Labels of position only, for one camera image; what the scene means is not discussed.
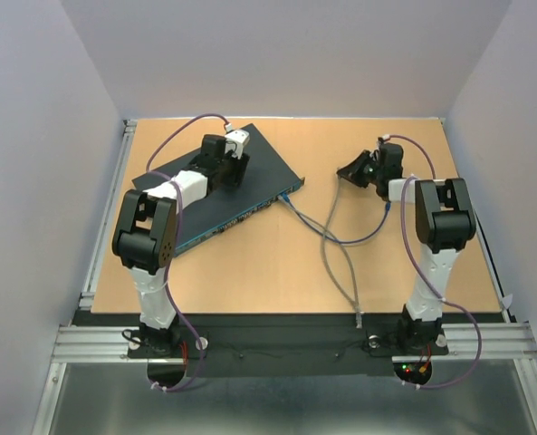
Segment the grey ethernet cable short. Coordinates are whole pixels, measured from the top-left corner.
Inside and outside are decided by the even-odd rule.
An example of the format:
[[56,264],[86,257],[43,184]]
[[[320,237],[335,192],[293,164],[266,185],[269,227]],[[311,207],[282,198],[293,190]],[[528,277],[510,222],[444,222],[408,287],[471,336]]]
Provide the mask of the grey ethernet cable short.
[[[336,275],[334,274],[331,268],[330,261],[329,261],[327,251],[326,251],[326,244],[328,242],[332,242],[332,244],[338,247],[341,253],[344,255],[345,261],[349,268],[352,295],[349,295],[346,289],[341,285],[340,281],[337,279]],[[323,229],[323,234],[321,236],[320,254],[321,254],[321,260],[327,272],[327,275],[329,276],[330,280],[335,285],[337,290],[340,292],[342,297],[350,305],[350,308],[355,314],[356,328],[359,330],[362,330],[363,329],[363,313],[361,310],[360,294],[359,294],[358,283],[357,283],[357,278],[356,278],[356,273],[355,273],[353,263],[350,259],[350,255],[347,249],[326,227]]]

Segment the grey ethernet cable long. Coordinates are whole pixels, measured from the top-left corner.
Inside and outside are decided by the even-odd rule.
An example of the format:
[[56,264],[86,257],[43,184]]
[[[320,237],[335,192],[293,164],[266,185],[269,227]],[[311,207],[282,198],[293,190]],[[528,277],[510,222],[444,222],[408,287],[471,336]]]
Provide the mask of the grey ethernet cable long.
[[335,214],[335,211],[337,209],[337,206],[338,206],[338,201],[339,201],[339,197],[340,197],[340,178],[336,178],[336,188],[334,190],[334,195],[333,195],[333,199],[332,199],[332,203],[331,203],[331,208],[328,212],[328,216],[326,218],[326,221],[325,221],[325,224],[323,226],[323,228],[328,228],[330,231],[331,231],[331,223],[332,223],[332,220],[334,218],[334,214]]

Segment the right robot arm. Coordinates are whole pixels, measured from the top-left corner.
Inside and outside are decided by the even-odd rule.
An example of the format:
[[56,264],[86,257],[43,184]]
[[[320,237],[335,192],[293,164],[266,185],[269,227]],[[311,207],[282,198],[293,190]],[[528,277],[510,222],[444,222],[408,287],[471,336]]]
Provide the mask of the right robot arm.
[[360,188],[373,185],[385,202],[401,204],[401,235],[417,277],[388,341],[401,352],[416,353],[428,344],[445,344],[445,306],[474,320],[446,297],[446,289],[455,261],[475,236],[476,219],[463,179],[404,178],[403,157],[401,146],[382,140],[338,169],[337,176]]

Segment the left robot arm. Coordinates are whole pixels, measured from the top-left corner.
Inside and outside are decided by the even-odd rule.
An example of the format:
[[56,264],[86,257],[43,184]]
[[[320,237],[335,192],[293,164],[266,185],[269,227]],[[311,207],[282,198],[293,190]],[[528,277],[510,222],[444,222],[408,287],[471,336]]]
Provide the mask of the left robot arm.
[[176,175],[147,190],[131,189],[123,197],[112,239],[112,252],[131,274],[140,303],[139,330],[123,336],[161,357],[173,355],[180,335],[177,308],[170,302],[168,267],[177,245],[183,211],[214,190],[241,185],[250,135],[232,130],[207,134],[198,154]]

